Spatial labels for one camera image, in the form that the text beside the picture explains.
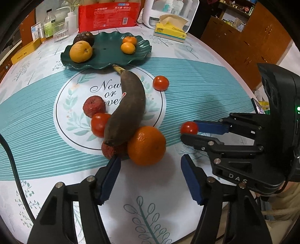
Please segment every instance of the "banana stem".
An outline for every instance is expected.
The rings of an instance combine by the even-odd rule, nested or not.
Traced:
[[[116,64],[114,64],[112,67],[113,67],[114,70],[117,71],[119,74],[121,74],[121,72],[125,70],[124,68],[122,68],[122,67],[120,67],[120,66],[118,66],[118,65],[116,65]]]

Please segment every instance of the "circular print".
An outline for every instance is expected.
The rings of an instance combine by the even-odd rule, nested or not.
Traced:
[[[154,77],[134,66],[127,70],[135,73],[143,83],[146,94],[146,109],[141,126],[159,127],[166,112],[164,92],[152,87]],[[105,101],[106,112],[112,114],[122,99],[120,75],[107,68],[81,71],[68,80],[60,89],[53,108],[53,120],[58,134],[73,148],[95,155],[103,155],[103,139],[93,135],[91,119],[83,112],[84,102],[91,96],[100,96]]]

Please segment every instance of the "avocado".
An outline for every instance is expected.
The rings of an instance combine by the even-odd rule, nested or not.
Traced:
[[[77,34],[77,36],[74,38],[73,44],[75,44],[78,41],[86,41],[92,47],[95,43],[95,37],[92,33],[84,31]]]

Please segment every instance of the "tablecloth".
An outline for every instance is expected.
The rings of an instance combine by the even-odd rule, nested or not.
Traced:
[[[133,62],[127,69],[140,77],[145,88],[142,124],[159,128],[166,137],[167,152],[162,161],[149,167],[123,161],[111,197],[99,210],[112,243],[170,244],[195,230],[202,210],[185,183],[181,156],[188,153],[212,175],[206,153],[180,142],[180,125],[193,119],[217,120],[230,112],[251,112],[253,94],[219,55],[193,36],[188,35],[182,44],[156,37],[142,25],[104,31],[116,30],[141,35],[152,45],[144,61]],[[78,183],[108,162],[82,105],[89,96],[100,95],[113,112],[122,94],[119,77],[109,68],[76,71],[64,67],[60,53],[75,35],[42,44],[12,66],[0,84],[0,133],[11,147],[35,216],[56,182]],[[152,88],[157,75],[169,79],[167,91]],[[220,139],[228,144],[252,143],[233,134]],[[3,148],[0,162],[0,214],[13,235],[26,243],[33,223]],[[77,239],[83,244],[78,203],[74,203],[74,217]]]

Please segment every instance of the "wavy-edged plate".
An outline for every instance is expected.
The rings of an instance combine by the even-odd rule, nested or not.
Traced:
[[[61,53],[60,59],[64,66],[70,66],[81,70],[86,68],[103,69],[107,66],[118,64],[127,65],[133,60],[143,60],[151,52],[152,46],[148,40],[144,40],[140,35],[134,36],[137,39],[135,53],[125,54],[121,51],[122,39],[126,36],[134,36],[131,33],[112,33],[100,32],[95,35],[95,44],[93,45],[92,57],[83,63],[75,63],[70,58],[70,49],[73,45],[66,47]]]

